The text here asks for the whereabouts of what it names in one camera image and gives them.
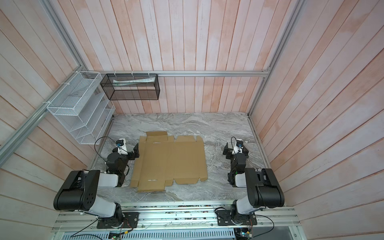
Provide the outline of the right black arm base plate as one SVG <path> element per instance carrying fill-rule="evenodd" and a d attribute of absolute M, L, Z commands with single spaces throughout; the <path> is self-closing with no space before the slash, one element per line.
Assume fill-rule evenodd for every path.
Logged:
<path fill-rule="evenodd" d="M 214 210 L 217 216 L 219 226 L 234 226 L 234 225 L 257 225 L 255 215 L 241 215 L 233 210 L 226 210 L 224 208 L 217 208 Z"/>

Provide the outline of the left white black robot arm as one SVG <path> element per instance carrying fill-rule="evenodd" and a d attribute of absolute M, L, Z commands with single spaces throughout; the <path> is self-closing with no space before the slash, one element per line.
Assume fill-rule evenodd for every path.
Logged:
<path fill-rule="evenodd" d="M 123 139 L 117 141 L 106 160 L 107 171 L 72 171 L 54 198 L 57 211 L 82 212 L 98 217 L 98 229 L 136 227 L 138 213 L 124 213 L 119 203 L 109 202 L 97 195 L 98 190 L 121 187 L 128 174 L 129 161 L 140 156 L 139 145 L 127 152 Z"/>

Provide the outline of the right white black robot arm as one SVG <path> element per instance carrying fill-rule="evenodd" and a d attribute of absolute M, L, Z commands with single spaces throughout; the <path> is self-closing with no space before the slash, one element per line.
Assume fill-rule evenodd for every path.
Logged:
<path fill-rule="evenodd" d="M 272 169 L 247 168 L 249 150 L 242 140 L 226 144 L 223 155 L 230 160 L 228 182 L 234 188 L 244 188 L 247 195 L 233 201 L 229 210 L 215 209 L 220 226 L 255 224 L 256 211 L 283 207 L 285 197 Z"/>

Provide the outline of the brown cardboard box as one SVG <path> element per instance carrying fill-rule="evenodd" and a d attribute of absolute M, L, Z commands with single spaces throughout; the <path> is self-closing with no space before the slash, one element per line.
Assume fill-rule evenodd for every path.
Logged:
<path fill-rule="evenodd" d="M 130 187 L 138 192 L 160 192 L 173 183 L 194 185 L 208 179 L 203 138 L 147 132 L 139 140 Z"/>

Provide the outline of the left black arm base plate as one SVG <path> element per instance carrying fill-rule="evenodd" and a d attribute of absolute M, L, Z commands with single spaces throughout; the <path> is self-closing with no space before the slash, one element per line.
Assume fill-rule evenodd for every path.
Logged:
<path fill-rule="evenodd" d="M 139 212 L 122 212 L 110 218 L 101 218 L 98 220 L 97 229 L 134 229 L 138 225 Z"/>

